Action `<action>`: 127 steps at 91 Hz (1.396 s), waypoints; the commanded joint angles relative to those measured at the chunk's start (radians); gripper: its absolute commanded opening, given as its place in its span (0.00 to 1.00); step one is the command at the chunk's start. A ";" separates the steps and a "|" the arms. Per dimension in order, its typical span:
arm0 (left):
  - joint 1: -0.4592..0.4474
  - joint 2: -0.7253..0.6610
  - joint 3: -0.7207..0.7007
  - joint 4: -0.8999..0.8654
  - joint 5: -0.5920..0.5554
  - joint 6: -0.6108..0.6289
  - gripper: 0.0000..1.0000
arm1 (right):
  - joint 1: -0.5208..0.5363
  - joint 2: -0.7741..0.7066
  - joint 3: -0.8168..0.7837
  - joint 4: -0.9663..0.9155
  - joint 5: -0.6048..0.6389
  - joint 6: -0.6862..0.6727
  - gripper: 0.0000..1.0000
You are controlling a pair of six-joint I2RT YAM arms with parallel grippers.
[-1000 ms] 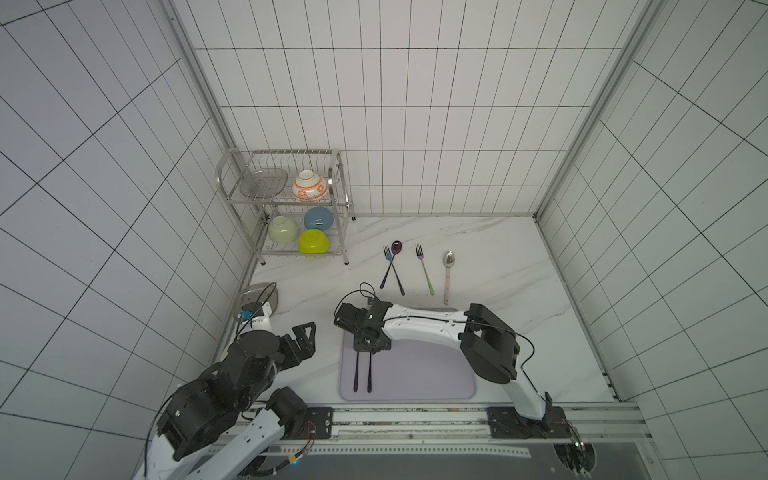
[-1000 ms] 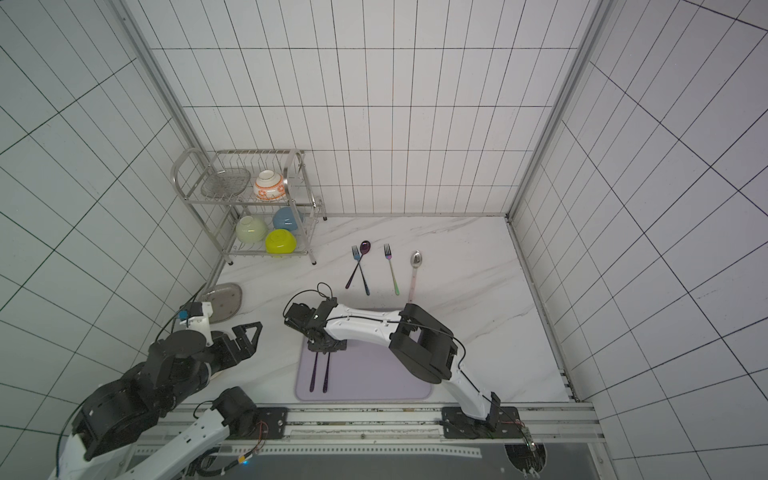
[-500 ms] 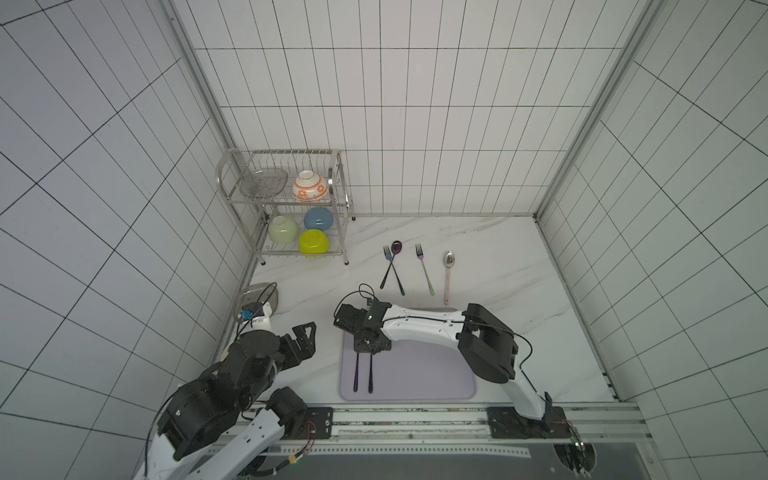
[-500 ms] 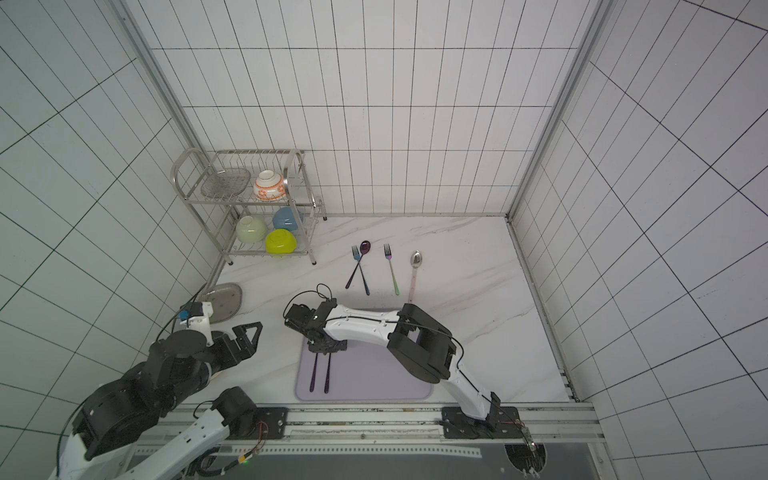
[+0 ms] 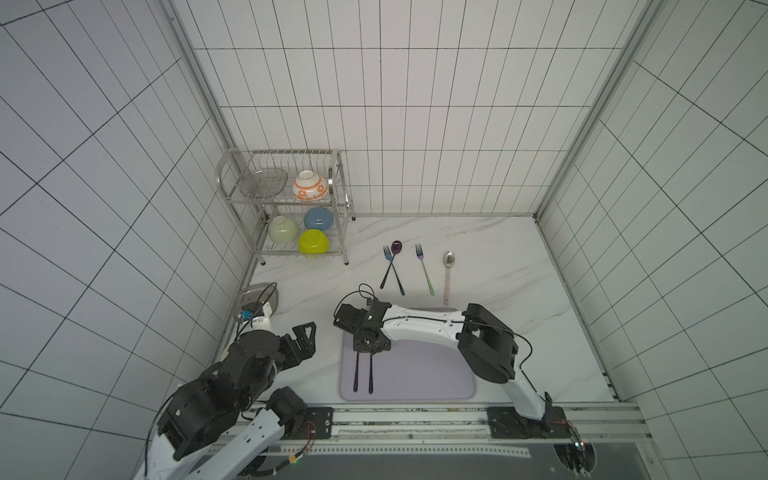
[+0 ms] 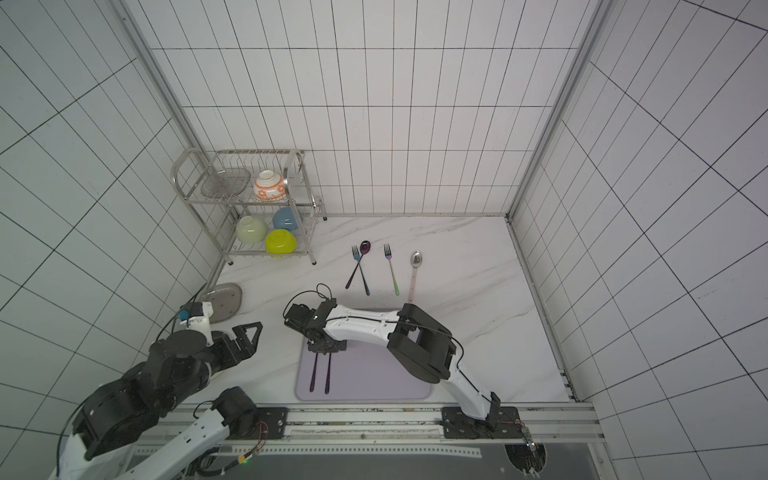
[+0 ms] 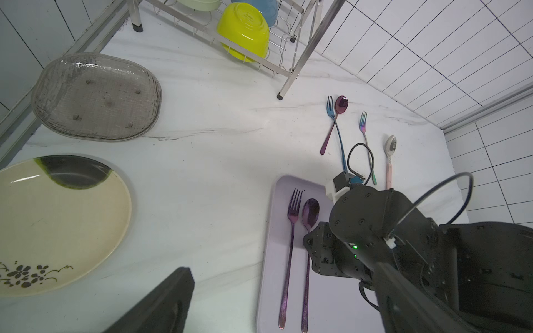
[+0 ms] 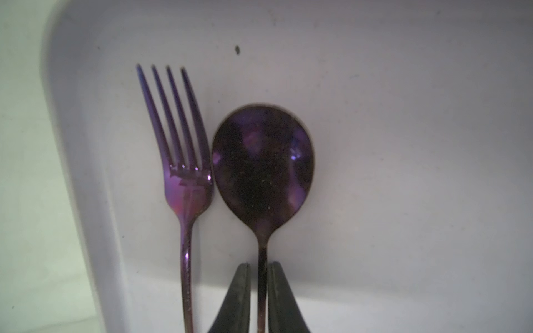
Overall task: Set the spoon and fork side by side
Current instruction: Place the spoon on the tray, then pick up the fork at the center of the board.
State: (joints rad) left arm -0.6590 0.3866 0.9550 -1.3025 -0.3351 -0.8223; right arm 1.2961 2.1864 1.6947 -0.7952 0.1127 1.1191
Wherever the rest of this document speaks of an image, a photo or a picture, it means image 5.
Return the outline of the blue fork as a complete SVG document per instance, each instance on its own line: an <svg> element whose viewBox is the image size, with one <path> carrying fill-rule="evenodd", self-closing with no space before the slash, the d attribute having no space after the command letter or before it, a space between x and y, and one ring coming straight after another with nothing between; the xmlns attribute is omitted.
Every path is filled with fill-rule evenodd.
<svg viewBox="0 0 768 480"><path fill-rule="evenodd" d="M405 290L404 290L404 287L403 287L403 285L402 285L402 282L401 282L401 280L400 280L399 274L397 273L397 269L396 269L396 267L394 266L394 261L393 261L393 267L392 267L392 270L391 270L391 271L392 271L392 272L395 274L395 279L396 279L396 281L397 281L397 285L398 285L398 289L399 289L399 291L400 291L400 294L401 294L402 296L404 296L404 295L405 295Z"/></svg>

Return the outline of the purple magenta spoon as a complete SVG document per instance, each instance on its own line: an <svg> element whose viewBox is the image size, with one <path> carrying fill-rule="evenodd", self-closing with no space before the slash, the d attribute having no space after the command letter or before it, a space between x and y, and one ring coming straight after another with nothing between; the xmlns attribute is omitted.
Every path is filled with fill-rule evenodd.
<svg viewBox="0 0 768 480"><path fill-rule="evenodd" d="M395 258L395 256L397 254L399 254L401 252L401 250L402 250L402 242L399 241L399 240L395 240L395 241L392 242L391 245L385 245L383 247L384 255L385 255L386 260L389 262L389 265L388 265L388 269L387 269L387 271L386 271L386 273L385 273L385 275L384 275L384 277L383 277L383 279L382 279L382 281L380 283L380 288L381 289L383 289L384 286L386 285L386 281L387 281L388 275L389 275L389 273L390 273L390 271L392 270L392 267L393 267L394 258Z"/></svg>

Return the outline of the dark purple fork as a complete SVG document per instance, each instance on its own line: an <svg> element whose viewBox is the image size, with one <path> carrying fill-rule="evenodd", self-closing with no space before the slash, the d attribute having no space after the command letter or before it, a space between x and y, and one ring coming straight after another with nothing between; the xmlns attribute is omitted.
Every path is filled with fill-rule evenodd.
<svg viewBox="0 0 768 480"><path fill-rule="evenodd" d="M353 376L353 392L358 392L359 390L359 370L360 370L360 353L356 352L355 356L355 369L354 369L354 376Z"/></svg>

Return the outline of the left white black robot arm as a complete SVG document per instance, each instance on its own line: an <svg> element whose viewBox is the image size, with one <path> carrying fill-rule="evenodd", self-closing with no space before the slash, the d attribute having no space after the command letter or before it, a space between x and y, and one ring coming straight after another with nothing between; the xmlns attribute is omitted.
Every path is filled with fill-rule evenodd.
<svg viewBox="0 0 768 480"><path fill-rule="evenodd" d="M145 442L139 479L261 479L296 463L314 441L331 435L333 410L310 407L291 388L272 392L244 429L216 453L211 446L235 426L276 376L310 359L316 325L277 336L237 337L227 356L180 386L163 404Z"/></svg>

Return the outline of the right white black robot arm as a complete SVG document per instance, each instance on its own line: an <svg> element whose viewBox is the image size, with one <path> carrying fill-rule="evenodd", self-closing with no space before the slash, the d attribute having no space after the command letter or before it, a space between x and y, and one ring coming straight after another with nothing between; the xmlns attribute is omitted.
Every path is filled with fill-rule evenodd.
<svg viewBox="0 0 768 480"><path fill-rule="evenodd" d="M513 330L485 307L470 303L463 311L409 309L376 298L365 308L341 303L334 326L353 337L353 349L370 355L389 351L399 341L439 345L458 351L479 379L498 384L510 407L486 410L490 434L496 439L569 440L584 446L576 428L551 397L539 394L530 380L518 375L519 348Z"/></svg>

